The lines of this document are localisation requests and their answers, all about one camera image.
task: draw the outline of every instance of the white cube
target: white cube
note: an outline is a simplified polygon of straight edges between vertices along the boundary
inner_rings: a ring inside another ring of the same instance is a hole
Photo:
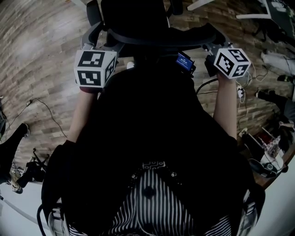
[[[74,71],[80,87],[103,88],[116,67],[116,52],[78,50]]]
[[[251,65],[250,59],[241,48],[222,48],[218,50],[214,65],[228,77],[243,77]]]

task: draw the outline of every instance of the wooden floor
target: wooden floor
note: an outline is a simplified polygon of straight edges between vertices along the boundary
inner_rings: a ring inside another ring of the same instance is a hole
[[[237,14],[248,12],[249,8],[241,0],[216,0],[193,12],[185,11],[181,16],[172,16],[170,23],[181,30],[206,22],[218,26],[236,47],[246,51],[255,64],[257,75],[266,74],[260,59],[261,51],[268,48],[284,53],[285,46],[270,41],[262,43],[252,37],[257,27],[255,23],[235,18]],[[64,0],[4,0],[0,3],[0,96],[4,96],[1,102],[10,123],[25,108],[27,101],[38,98],[50,107],[54,118],[67,134],[79,92],[73,62],[76,50],[80,48],[81,36],[89,28],[86,13]],[[204,67],[206,53],[198,49],[188,54],[197,66],[194,74],[197,88],[209,79]],[[117,70],[123,70],[128,60],[121,60]],[[276,78],[276,74],[269,72],[262,83],[253,80],[247,87],[247,111],[245,104],[241,104],[238,113],[240,128],[247,126],[255,133],[273,113],[272,104],[254,98],[257,88],[272,88],[278,94],[291,95],[292,86],[277,82]],[[247,83],[246,78],[239,81],[244,85]],[[216,83],[210,84],[202,92],[216,88]],[[210,114],[214,111],[215,97],[215,93],[199,95],[203,107]],[[30,126],[31,136],[22,140],[18,147],[15,155],[17,165],[23,166],[30,159],[33,148],[39,155],[45,156],[65,141],[47,108],[37,100],[15,120],[7,138],[21,123]]]

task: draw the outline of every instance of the small display screen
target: small display screen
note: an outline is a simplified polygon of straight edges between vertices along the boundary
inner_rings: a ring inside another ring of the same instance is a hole
[[[190,71],[190,69],[192,68],[192,65],[194,64],[194,62],[192,60],[186,58],[185,56],[183,56],[180,53],[178,53],[178,58],[177,58],[176,62],[188,71]]]

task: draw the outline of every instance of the black office chair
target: black office chair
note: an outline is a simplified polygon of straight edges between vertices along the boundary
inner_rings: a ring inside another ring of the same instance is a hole
[[[119,57],[157,58],[208,43],[223,44],[225,37],[211,24],[187,31],[169,27],[168,17],[183,12],[181,0],[171,0],[166,12],[162,0],[102,0],[101,11],[96,0],[87,4],[92,26],[83,36],[81,48],[95,47],[99,33],[107,31],[104,50],[116,51]]]

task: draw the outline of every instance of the sleeve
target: sleeve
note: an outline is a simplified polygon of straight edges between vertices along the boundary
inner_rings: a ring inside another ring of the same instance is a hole
[[[76,144],[66,141],[59,145],[51,155],[42,185],[41,200],[46,222],[56,202],[62,196],[66,185],[67,169],[72,154],[75,153]]]

